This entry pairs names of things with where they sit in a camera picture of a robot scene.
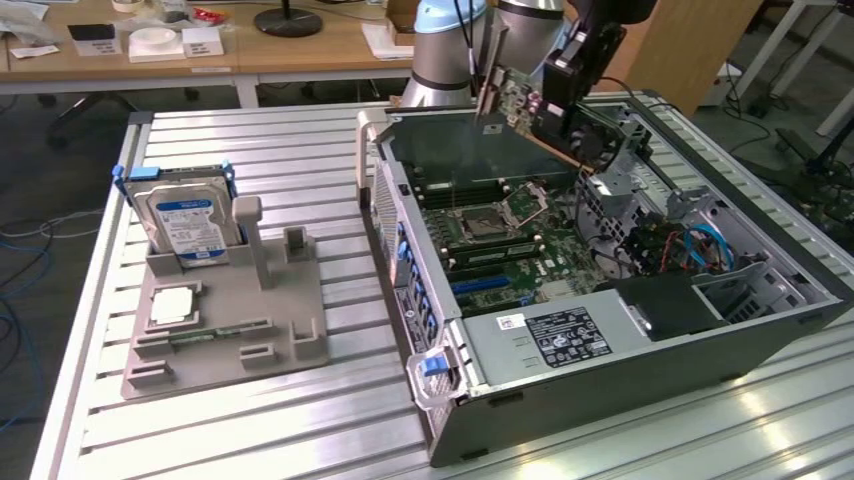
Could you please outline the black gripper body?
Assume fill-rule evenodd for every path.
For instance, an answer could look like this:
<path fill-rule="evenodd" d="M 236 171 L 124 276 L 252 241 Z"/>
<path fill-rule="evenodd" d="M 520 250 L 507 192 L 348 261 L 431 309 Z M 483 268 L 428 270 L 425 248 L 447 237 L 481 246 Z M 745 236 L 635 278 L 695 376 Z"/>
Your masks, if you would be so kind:
<path fill-rule="evenodd" d="M 561 53 L 572 68 L 604 68 L 625 37 L 625 25 L 651 16 L 656 0 L 569 1 L 577 13 Z"/>

